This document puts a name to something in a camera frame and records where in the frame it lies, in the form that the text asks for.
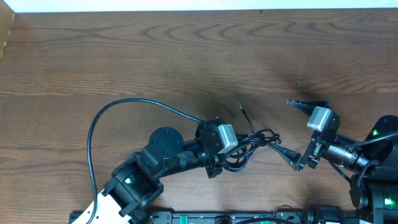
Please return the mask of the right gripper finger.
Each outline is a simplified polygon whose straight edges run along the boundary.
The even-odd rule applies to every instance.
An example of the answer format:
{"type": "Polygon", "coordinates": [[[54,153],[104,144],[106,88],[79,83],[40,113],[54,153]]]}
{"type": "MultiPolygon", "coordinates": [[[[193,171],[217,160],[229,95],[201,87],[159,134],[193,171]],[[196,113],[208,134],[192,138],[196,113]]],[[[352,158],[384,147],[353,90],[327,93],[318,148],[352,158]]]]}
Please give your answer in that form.
{"type": "Polygon", "coordinates": [[[287,149],[277,143],[269,143],[268,146],[273,149],[291,168],[299,168],[302,155],[293,150],[287,149]]]}
{"type": "Polygon", "coordinates": [[[298,101],[298,100],[287,100],[287,104],[303,112],[304,114],[311,116],[317,106],[322,108],[329,108],[328,101],[298,101]]]}

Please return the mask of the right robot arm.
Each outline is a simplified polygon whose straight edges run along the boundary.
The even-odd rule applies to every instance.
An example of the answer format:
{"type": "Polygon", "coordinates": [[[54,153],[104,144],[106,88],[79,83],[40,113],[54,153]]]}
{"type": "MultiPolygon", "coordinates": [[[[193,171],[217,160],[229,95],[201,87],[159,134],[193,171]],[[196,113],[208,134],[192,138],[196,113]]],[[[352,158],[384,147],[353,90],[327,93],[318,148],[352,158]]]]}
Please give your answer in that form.
{"type": "Polygon", "coordinates": [[[304,154],[280,144],[270,147],[294,171],[314,169],[321,159],[337,171],[350,170],[349,195],[356,218],[368,223],[397,223],[397,117],[380,117],[364,141],[338,133],[339,116],[327,101],[296,101],[288,104],[309,117],[312,132],[304,154]]]}

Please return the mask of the black USB cable dark plug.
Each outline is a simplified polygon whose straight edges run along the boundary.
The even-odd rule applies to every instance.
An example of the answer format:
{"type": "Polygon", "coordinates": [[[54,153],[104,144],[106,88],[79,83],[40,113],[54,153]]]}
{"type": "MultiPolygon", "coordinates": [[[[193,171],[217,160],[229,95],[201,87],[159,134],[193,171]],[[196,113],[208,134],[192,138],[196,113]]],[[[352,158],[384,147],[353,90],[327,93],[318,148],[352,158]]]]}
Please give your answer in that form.
{"type": "Polygon", "coordinates": [[[226,164],[223,165],[223,169],[229,172],[241,172],[259,147],[281,142],[280,134],[271,129],[262,129],[251,135],[245,134],[238,138],[238,145],[226,155],[226,164]]]}

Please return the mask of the black USB cable gold plug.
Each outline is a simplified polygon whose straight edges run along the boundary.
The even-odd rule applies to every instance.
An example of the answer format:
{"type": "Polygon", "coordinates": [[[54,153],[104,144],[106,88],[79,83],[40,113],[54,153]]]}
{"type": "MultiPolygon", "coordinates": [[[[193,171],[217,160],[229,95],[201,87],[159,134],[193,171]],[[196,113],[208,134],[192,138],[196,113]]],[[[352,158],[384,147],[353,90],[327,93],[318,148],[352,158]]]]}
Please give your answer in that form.
{"type": "Polygon", "coordinates": [[[248,121],[250,130],[251,130],[251,135],[244,137],[241,140],[241,142],[249,143],[249,144],[256,145],[256,146],[266,146],[269,143],[280,144],[282,142],[282,140],[280,139],[280,134],[275,133],[273,130],[271,130],[269,128],[254,131],[253,123],[250,120],[243,105],[241,103],[238,103],[238,105],[239,105],[239,109],[241,110],[242,114],[248,121]]]}

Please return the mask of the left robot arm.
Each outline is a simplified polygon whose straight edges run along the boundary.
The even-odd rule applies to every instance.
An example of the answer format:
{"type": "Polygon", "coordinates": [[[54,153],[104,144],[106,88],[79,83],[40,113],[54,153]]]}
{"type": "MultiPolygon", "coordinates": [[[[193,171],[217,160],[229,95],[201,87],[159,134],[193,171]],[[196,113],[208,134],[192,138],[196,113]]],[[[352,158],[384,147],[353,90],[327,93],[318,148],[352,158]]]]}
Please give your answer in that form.
{"type": "Polygon", "coordinates": [[[174,128],[156,129],[141,152],[111,174],[111,180],[75,223],[142,223],[147,207],[164,191],[160,178],[200,167],[209,178],[222,172],[219,119],[199,123],[195,138],[184,141],[174,128]]]}

